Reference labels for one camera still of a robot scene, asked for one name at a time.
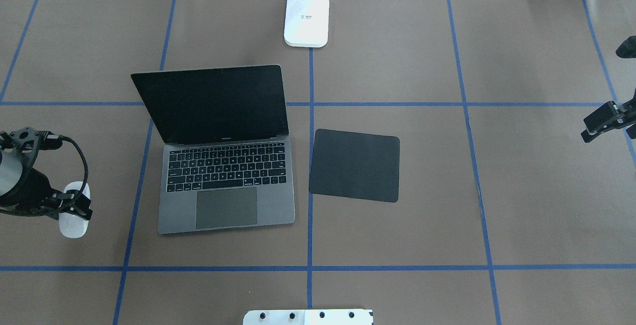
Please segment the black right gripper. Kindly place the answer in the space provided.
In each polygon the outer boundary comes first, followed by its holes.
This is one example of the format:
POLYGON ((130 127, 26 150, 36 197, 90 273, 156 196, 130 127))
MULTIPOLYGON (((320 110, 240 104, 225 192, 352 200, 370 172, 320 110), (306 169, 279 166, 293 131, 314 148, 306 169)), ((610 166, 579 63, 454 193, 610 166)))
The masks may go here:
MULTIPOLYGON (((624 40, 615 50, 615 54, 622 59, 634 59, 636 36, 629 36, 624 40)), ((636 94, 623 104, 607 101, 585 117, 583 122, 586 128, 581 132, 581 137, 585 143, 592 142, 602 133, 623 128, 627 128, 626 133, 630 139, 636 139, 636 94)))

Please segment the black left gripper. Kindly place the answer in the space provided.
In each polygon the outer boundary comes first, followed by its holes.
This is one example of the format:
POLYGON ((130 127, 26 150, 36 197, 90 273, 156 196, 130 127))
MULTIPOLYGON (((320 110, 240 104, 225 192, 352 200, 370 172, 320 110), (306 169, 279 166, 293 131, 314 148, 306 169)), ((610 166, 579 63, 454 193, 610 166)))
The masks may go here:
POLYGON ((15 171, 1 172, 1 213, 19 217, 58 218, 61 214, 77 216, 82 220, 91 220, 89 191, 64 191, 59 194, 61 201, 54 195, 60 191, 51 187, 44 174, 33 169, 25 177, 19 178, 15 171))

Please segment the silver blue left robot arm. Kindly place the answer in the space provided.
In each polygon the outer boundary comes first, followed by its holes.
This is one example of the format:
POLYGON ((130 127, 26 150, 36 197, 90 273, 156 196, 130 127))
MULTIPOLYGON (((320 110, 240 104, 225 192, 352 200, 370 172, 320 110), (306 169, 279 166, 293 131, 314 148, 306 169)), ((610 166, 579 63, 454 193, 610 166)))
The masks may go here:
POLYGON ((1 153, 0 186, 1 213, 5 215, 59 220, 61 214, 68 214, 83 221, 93 216, 86 179, 56 189, 45 174, 25 165, 16 152, 1 153))

